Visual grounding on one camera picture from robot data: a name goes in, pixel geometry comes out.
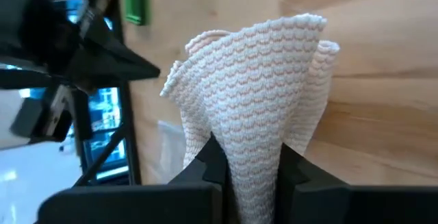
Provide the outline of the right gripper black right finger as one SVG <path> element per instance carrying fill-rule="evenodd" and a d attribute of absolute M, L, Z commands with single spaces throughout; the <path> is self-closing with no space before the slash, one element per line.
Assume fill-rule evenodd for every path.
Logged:
<path fill-rule="evenodd" d="M 350 185 L 283 145 L 274 224 L 438 224 L 438 186 Z"/>

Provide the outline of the white elastic bandage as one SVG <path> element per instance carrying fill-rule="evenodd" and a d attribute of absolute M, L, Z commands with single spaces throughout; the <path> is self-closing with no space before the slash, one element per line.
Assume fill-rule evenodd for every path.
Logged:
<path fill-rule="evenodd" d="M 339 45 L 327 20 L 299 14 L 191 39 L 160 93 L 181 111 L 188 165 L 214 136 L 240 224 L 273 224 L 281 147 L 303 155 L 328 102 Z"/>

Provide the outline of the green container lid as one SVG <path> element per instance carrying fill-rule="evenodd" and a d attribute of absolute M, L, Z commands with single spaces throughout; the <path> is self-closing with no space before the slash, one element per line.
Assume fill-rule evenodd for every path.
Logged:
<path fill-rule="evenodd" d="M 150 23 L 150 0 L 125 0 L 125 18 L 134 25 Z"/>

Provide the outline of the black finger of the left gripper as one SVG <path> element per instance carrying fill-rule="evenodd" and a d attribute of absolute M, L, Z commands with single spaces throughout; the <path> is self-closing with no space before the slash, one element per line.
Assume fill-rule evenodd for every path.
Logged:
<path fill-rule="evenodd" d="M 68 65 L 68 79 L 80 89 L 159 77 L 160 69 L 121 43 L 102 16 L 83 16 L 75 25 L 79 44 Z"/>
<path fill-rule="evenodd" d="M 10 131 L 29 142 L 63 142 L 73 122 L 70 89 L 48 87 L 40 99 L 24 101 L 10 126 Z"/>

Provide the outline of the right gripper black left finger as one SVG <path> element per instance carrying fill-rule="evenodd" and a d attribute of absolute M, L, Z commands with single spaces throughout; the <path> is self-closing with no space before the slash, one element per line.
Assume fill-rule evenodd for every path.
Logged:
<path fill-rule="evenodd" d="M 36 224 L 225 224 L 227 159 L 211 137 L 167 184 L 76 186 L 45 200 Z"/>

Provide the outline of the lit display screen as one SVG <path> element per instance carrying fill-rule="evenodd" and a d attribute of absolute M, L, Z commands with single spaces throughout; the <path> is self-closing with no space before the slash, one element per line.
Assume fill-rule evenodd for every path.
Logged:
<path fill-rule="evenodd" d="M 101 88 L 89 97 L 92 138 L 86 144 L 87 160 L 93 163 L 110 142 L 112 134 L 120 126 L 122 107 L 118 88 Z M 115 179 L 128 175 L 125 139 L 110 153 L 96 173 L 96 180 Z"/>

